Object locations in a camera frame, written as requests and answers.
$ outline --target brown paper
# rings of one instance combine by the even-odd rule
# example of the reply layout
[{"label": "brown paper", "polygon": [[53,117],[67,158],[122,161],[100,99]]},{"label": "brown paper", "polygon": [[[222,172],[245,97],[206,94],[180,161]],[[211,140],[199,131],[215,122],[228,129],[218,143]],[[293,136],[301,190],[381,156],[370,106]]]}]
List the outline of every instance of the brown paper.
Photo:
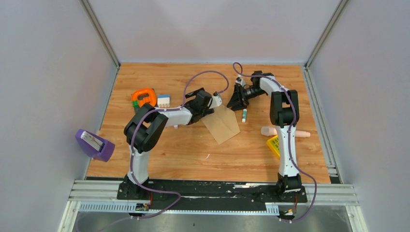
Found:
[{"label": "brown paper", "polygon": [[218,144],[237,135],[240,130],[235,112],[221,105],[214,109],[213,114],[203,117],[201,120],[211,132]]}]

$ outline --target orange object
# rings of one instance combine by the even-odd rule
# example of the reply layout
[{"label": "orange object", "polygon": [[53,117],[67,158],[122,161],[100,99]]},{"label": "orange object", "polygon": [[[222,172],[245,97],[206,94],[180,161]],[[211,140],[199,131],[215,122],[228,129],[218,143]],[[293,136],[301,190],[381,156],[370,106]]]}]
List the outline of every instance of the orange object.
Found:
[{"label": "orange object", "polygon": [[135,91],[131,95],[132,101],[138,101],[138,105],[142,107],[145,103],[148,103],[152,106],[157,104],[157,97],[155,96],[155,92],[151,88],[142,88]]}]

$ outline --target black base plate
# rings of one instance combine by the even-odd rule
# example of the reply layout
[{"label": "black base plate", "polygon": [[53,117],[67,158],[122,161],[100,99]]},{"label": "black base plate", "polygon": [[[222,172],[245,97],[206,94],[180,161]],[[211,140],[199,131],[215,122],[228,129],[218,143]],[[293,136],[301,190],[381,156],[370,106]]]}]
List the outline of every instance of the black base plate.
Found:
[{"label": "black base plate", "polygon": [[[296,193],[278,196],[276,185],[255,183],[249,188],[238,188],[250,182],[196,181],[149,179],[143,185],[150,189],[176,191],[181,200],[172,207],[174,210],[227,210],[227,211],[264,211],[266,202],[306,203],[305,188]],[[149,200],[150,193],[139,188],[125,176],[119,185],[119,200]],[[163,209],[177,198],[173,194],[153,193],[150,209]]]}]

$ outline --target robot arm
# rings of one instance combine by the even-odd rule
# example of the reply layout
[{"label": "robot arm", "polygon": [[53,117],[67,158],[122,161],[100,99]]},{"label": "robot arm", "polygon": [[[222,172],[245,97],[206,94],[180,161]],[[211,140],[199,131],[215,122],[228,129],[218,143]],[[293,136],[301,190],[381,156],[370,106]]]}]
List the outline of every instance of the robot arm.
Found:
[{"label": "robot arm", "polygon": [[271,97],[270,103],[270,120],[275,125],[278,132],[280,165],[278,172],[278,184],[282,193],[300,191],[302,182],[299,171],[293,165],[289,151],[292,153],[294,162],[296,163],[296,149],[294,134],[296,131],[296,123],[293,126],[290,124],[293,121],[293,111],[291,107],[283,107],[283,103],[290,104],[286,98],[284,91],[287,91],[296,111],[296,122],[299,120],[299,104],[296,90],[289,90],[285,87],[278,86],[272,73],[262,73],[256,71],[252,75],[262,75],[263,77],[251,78],[252,85],[245,88],[245,81],[242,77],[238,77],[235,82],[234,94],[228,103],[228,107],[232,110],[241,110],[247,108],[249,99],[262,94]]},{"label": "robot arm", "polygon": [[[157,144],[164,128],[195,123],[202,117],[214,113],[213,108],[222,104],[222,98],[220,95],[214,94],[212,96],[210,93],[206,92],[204,88],[198,89],[185,96],[186,99],[192,97],[195,98],[186,102],[184,107],[181,107],[178,110],[169,109],[163,112],[150,114],[145,119],[145,122],[150,123],[150,125],[141,125],[137,131],[133,144],[135,148],[134,152],[131,150],[131,139],[136,126],[147,112],[152,111],[155,108],[149,104],[143,105],[125,127],[124,134],[127,137],[127,143],[130,145],[131,155],[134,156],[132,161],[134,170],[136,170],[134,176],[139,183],[142,184],[148,180],[149,154]],[[130,170],[128,171],[127,176],[134,184],[136,184],[132,178]]]}]

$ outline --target white wall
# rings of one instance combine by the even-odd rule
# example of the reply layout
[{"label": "white wall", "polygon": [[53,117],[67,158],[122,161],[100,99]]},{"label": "white wall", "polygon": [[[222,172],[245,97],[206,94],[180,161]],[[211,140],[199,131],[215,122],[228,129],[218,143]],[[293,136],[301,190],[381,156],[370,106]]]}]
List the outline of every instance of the white wall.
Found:
[{"label": "white wall", "polygon": [[409,231],[410,1],[352,0],[311,67],[371,232]]},{"label": "white wall", "polygon": [[121,62],[306,62],[339,0],[90,0]]},{"label": "white wall", "polygon": [[79,1],[0,1],[0,225],[55,232],[115,68]]}]

